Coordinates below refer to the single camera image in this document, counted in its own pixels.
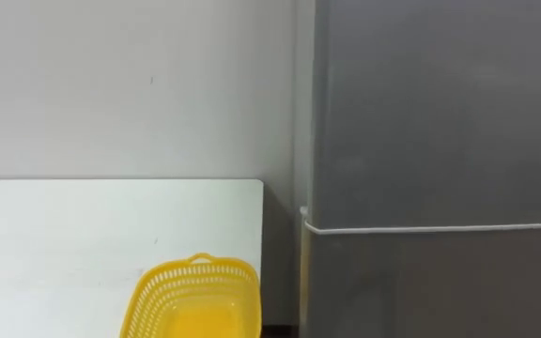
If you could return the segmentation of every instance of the white table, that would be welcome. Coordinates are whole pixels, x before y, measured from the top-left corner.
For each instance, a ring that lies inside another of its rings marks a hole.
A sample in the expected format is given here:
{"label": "white table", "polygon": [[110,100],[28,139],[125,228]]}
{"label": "white table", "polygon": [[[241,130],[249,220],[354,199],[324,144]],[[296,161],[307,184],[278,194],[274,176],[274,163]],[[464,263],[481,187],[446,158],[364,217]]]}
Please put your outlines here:
{"label": "white table", "polygon": [[260,181],[0,180],[0,337],[116,337],[148,269],[198,252],[260,273]]}

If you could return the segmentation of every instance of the gray refrigerator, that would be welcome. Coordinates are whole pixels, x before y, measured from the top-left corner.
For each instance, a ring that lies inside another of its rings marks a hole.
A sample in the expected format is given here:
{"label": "gray refrigerator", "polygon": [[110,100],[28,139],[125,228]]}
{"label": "gray refrigerator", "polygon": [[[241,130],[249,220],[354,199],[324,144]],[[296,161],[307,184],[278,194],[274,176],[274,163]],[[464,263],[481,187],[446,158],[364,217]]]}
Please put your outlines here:
{"label": "gray refrigerator", "polygon": [[541,337],[541,1],[316,11],[301,338]]}

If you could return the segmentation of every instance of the white wall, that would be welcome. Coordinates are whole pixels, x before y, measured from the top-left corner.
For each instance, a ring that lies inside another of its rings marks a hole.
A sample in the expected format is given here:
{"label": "white wall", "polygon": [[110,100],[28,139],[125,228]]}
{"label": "white wall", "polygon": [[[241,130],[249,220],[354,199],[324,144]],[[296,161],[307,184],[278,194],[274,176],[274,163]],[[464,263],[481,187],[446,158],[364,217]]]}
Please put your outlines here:
{"label": "white wall", "polygon": [[[0,0],[0,177],[256,177],[291,208],[293,12]],[[268,284],[289,286],[288,259]]]}
{"label": "white wall", "polygon": [[312,96],[316,0],[296,0],[294,206],[308,204],[312,157]]}

